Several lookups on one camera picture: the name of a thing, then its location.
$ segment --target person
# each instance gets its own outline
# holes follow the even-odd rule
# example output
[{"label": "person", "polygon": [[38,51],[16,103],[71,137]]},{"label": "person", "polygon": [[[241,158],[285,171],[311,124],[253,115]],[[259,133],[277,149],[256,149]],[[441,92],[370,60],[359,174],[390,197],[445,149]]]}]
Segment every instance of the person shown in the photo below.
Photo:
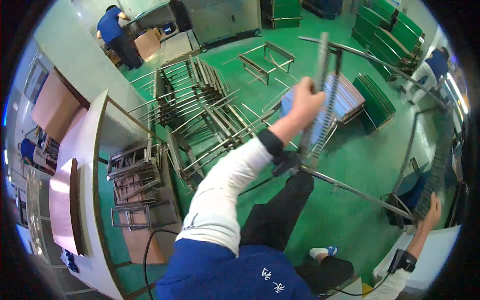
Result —
[{"label": "person", "polygon": [[[318,114],[325,94],[312,88],[304,77],[290,112],[220,159],[199,184],[167,271],[156,282],[159,299],[318,299],[353,276],[352,264],[334,257],[334,246],[311,249],[319,262],[312,266],[293,267],[283,253],[313,191],[307,172],[297,171],[268,203],[255,204],[242,229],[237,222],[240,192]],[[417,258],[439,218],[440,208],[433,207],[408,248]],[[408,276],[396,270],[366,299],[395,299]]]},{"label": "person", "polygon": [[57,161],[45,154],[40,147],[35,145],[34,142],[25,138],[23,141],[17,144],[17,148],[20,150],[22,159],[25,159],[27,164],[33,166],[33,163],[36,163],[37,165],[55,174],[55,169],[52,168],[47,161],[51,161],[54,164],[56,164]]},{"label": "person", "polygon": [[[426,76],[427,80],[423,84],[423,87],[430,91],[433,87],[439,87],[445,81],[445,78],[448,73],[448,58],[450,54],[448,53],[447,48],[441,47],[440,49],[435,49],[428,59],[420,64],[417,70],[412,74],[412,79],[418,81],[420,78]],[[399,86],[398,88],[404,94],[413,87],[413,82],[407,81],[404,86]],[[413,98],[409,100],[409,103],[412,105],[417,104],[420,99],[425,95],[425,91],[419,89],[413,95]]]},{"label": "person", "polygon": [[118,22],[119,18],[130,21],[130,18],[120,8],[110,5],[98,21],[96,37],[104,40],[105,44],[120,57],[121,62],[128,67],[129,71],[134,68],[138,69],[142,66],[142,61],[123,33]]}]

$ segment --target table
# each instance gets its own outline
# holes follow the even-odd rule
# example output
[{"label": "table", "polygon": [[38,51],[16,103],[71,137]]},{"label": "table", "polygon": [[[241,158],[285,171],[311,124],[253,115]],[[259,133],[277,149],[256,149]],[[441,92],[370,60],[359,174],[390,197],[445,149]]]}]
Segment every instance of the table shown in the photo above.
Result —
[{"label": "table", "polygon": [[106,247],[104,249],[102,243],[102,224],[95,203],[98,195],[94,197],[94,194],[98,193],[98,187],[94,186],[95,181],[98,182],[98,172],[94,168],[94,161],[98,160],[97,133],[100,130],[101,110],[107,100],[107,92],[103,92],[91,103],[88,112],[84,110],[75,116],[75,124],[60,143],[57,168],[61,168],[71,158],[78,161],[79,215],[85,255],[75,256],[80,272],[70,273],[104,295],[123,299],[110,271],[110,262],[105,256],[108,250]]}]

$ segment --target blue shirt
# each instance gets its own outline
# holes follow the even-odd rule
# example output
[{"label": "blue shirt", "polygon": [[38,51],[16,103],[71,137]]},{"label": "blue shirt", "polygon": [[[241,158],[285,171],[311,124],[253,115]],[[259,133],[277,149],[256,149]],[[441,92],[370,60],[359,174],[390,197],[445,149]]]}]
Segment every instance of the blue shirt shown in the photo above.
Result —
[{"label": "blue shirt", "polygon": [[448,62],[445,59],[445,56],[439,49],[435,49],[432,52],[432,58],[427,59],[425,62],[430,66],[437,78],[437,81],[440,80],[440,76],[444,76],[448,73]]},{"label": "blue shirt", "polygon": [[35,152],[35,145],[29,139],[24,139],[20,144],[20,152],[22,153],[22,157],[26,157],[31,162],[33,162],[33,153]]},{"label": "blue shirt", "polygon": [[97,29],[100,30],[102,39],[107,45],[114,38],[123,35],[123,29],[120,27],[117,19],[119,13],[121,13],[120,8],[111,8],[103,15],[100,21],[98,21]]},{"label": "blue shirt", "polygon": [[180,239],[156,283],[158,299],[318,299],[283,252],[266,246],[228,248]]}]

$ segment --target power cord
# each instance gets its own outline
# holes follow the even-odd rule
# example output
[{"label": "power cord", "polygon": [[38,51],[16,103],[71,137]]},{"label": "power cord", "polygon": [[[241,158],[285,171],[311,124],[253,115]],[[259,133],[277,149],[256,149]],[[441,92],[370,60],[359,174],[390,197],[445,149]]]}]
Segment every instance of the power cord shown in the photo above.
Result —
[{"label": "power cord", "polygon": [[331,288],[332,290],[336,290],[337,292],[341,292],[341,293],[344,293],[346,295],[350,295],[350,296],[364,296],[364,295],[367,295],[367,294],[370,294],[371,292],[373,292],[374,290],[378,289],[379,286],[382,285],[382,283],[385,282],[385,280],[387,279],[388,275],[390,275],[390,273],[387,273],[387,276],[385,276],[385,278],[382,280],[382,282],[377,285],[376,287],[374,287],[371,291],[368,291],[366,293],[363,293],[363,294],[352,294],[352,293],[348,293],[348,292],[345,292],[345,291],[342,291],[341,289],[338,289],[338,288]]},{"label": "power cord", "polygon": [[144,261],[143,261],[143,264],[144,264],[144,279],[145,279],[145,285],[146,285],[146,287],[147,287],[148,295],[150,296],[150,299],[151,299],[151,300],[153,300],[153,296],[152,296],[152,291],[150,290],[150,285],[148,284],[148,278],[147,278],[147,254],[148,254],[148,249],[150,248],[150,242],[152,241],[153,236],[154,236],[157,232],[168,232],[168,233],[172,233],[172,234],[178,235],[177,232],[174,232],[174,231],[171,231],[171,230],[168,230],[168,229],[155,229],[154,231],[152,231],[152,233],[150,233],[150,236],[148,237],[147,247],[145,248],[145,253],[144,253]]}]

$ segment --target black pants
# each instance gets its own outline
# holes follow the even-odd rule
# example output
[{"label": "black pants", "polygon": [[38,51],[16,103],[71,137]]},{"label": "black pants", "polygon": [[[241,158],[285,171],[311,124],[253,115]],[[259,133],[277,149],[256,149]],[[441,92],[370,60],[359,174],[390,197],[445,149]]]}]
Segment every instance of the black pants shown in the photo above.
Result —
[{"label": "black pants", "polygon": [[120,57],[121,62],[128,67],[140,68],[142,61],[137,56],[137,51],[125,35],[118,36],[108,43],[108,46]]},{"label": "black pants", "polygon": [[[241,230],[240,246],[264,245],[284,251],[300,213],[313,191],[313,177],[299,171],[267,204],[255,204]],[[320,265],[295,267],[314,294],[335,288],[353,274],[350,262],[327,256]]]}]

